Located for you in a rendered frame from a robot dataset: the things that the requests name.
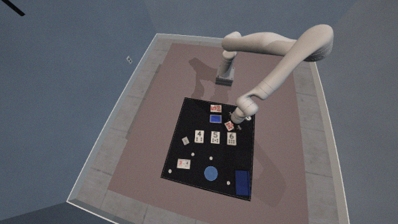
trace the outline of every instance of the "blue rectangle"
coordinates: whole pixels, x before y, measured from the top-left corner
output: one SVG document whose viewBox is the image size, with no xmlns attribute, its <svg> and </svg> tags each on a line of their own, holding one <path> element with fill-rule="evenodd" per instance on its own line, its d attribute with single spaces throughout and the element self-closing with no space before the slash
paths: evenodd
<svg viewBox="0 0 398 224">
<path fill-rule="evenodd" d="M 249 171 L 236 170 L 236 195 L 237 196 L 250 196 L 250 173 Z"/>
<path fill-rule="evenodd" d="M 211 123 L 221 123 L 221 115 L 211 115 L 210 122 Z"/>
</svg>

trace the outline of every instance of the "tiled floor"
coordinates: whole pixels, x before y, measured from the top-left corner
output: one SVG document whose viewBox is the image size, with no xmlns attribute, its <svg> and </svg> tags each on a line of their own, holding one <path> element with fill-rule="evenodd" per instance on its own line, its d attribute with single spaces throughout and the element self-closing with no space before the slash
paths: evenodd
<svg viewBox="0 0 398 224">
<path fill-rule="evenodd" d="M 156 35 L 109 116 L 68 198 L 69 203 L 114 223 L 204 223 L 107 190 L 135 114 L 173 42 L 221 46 L 218 38 Z M 339 192 L 336 197 L 334 185 L 341 177 L 332 174 L 338 174 L 340 166 L 331 166 L 331 161 L 336 159 L 331 160 L 329 156 L 336 155 L 336 148 L 328 148 L 326 135 L 331 130 L 324 128 L 328 117 L 324 113 L 326 108 L 321 108 L 318 102 L 319 94 L 323 96 L 323 93 L 316 88 L 314 81 L 319 78 L 316 75 L 317 71 L 307 62 L 302 62 L 293 72 L 304 150 L 308 215 L 310 223 L 339 223 L 336 201 L 342 200 L 342 194 Z"/>
</svg>

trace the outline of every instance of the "black object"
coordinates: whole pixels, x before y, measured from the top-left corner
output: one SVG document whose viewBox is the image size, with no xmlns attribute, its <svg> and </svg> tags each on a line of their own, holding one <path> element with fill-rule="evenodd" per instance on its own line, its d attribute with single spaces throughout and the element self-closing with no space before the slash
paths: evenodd
<svg viewBox="0 0 398 224">
<path fill-rule="evenodd" d="M 211 105 L 221 105 L 222 112 L 210 112 Z M 250 201 L 255 116 L 250 121 L 239 124 L 240 130 L 234 125 L 234 129 L 228 131 L 224 123 L 230 121 L 230 113 L 235 108 L 236 106 L 223 103 L 184 98 L 161 177 Z M 211 123 L 210 115 L 221 115 L 222 122 Z M 204 131 L 203 143 L 194 142 L 195 130 Z M 212 131 L 220 132 L 219 144 L 210 142 Z M 227 145 L 228 132 L 236 133 L 235 146 Z M 184 145 L 184 137 L 188 138 L 189 144 Z M 190 160 L 189 169 L 177 168 L 178 159 Z M 204 175 L 209 166 L 215 167 L 218 172 L 216 179 L 212 181 Z M 241 177 L 235 176 L 236 173 L 244 174 L 248 178 L 243 181 L 243 188 Z"/>
<path fill-rule="evenodd" d="M 12 8 L 12 10 L 14 10 L 16 13 L 18 13 L 20 16 L 24 16 L 25 14 L 18 9 L 18 7 L 16 7 L 14 4 L 12 4 L 10 1 L 8 0 L 2 0 L 6 5 L 8 5 L 10 8 Z"/>
</svg>

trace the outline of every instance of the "gray wall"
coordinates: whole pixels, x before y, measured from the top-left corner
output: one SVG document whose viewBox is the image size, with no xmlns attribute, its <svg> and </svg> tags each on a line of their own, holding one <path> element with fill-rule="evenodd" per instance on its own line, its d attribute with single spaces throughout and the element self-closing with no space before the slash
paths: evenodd
<svg viewBox="0 0 398 224">
<path fill-rule="evenodd" d="M 395 1 L 12 2 L 26 15 L 0 3 L 0 220 L 66 201 L 155 33 L 298 38 L 321 23 L 335 32 L 318 69 L 350 220 L 398 220 Z"/>
</svg>

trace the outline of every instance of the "pink floor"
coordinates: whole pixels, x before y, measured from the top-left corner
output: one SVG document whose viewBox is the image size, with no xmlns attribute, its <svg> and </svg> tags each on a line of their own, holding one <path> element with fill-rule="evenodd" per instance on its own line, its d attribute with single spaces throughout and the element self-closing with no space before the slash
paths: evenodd
<svg viewBox="0 0 398 224">
<path fill-rule="evenodd" d="M 215 85 L 222 48 L 172 44 L 131 130 L 108 189 L 208 223 L 308 223 L 293 76 L 259 105 L 251 201 L 161 178 L 184 97 L 235 105 L 281 57 L 240 52 L 231 87 Z"/>
</svg>

